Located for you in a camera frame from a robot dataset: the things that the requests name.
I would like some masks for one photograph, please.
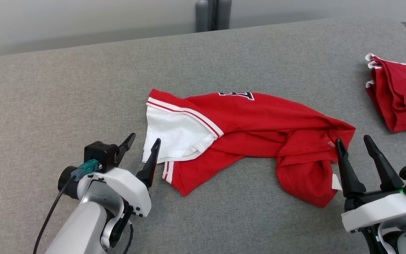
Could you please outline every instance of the gray table surface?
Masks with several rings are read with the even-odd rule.
[[[346,121],[357,128],[352,165],[368,190],[379,189],[362,136],[371,135],[399,170],[406,132],[389,132],[364,90],[367,53],[406,62],[406,28],[387,19],[340,18],[0,57],[0,253],[32,252],[58,175],[82,162],[85,145],[117,144],[135,132],[121,167],[142,168],[152,88],[179,97],[268,93]],[[368,252],[362,235],[343,229],[342,195],[325,209],[288,195],[275,159],[242,159],[185,198],[161,179],[162,169],[150,215],[132,219],[130,253]],[[61,199],[39,253],[77,204]],[[110,253],[123,251],[127,235]]]

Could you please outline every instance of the jersey lettering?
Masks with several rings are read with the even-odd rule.
[[[236,92],[232,92],[232,93],[219,93],[219,95],[221,96],[225,96],[225,95],[236,95],[236,96],[243,96],[245,98],[248,98],[249,100],[255,100],[255,98],[253,98],[253,94],[252,93],[236,93]]]

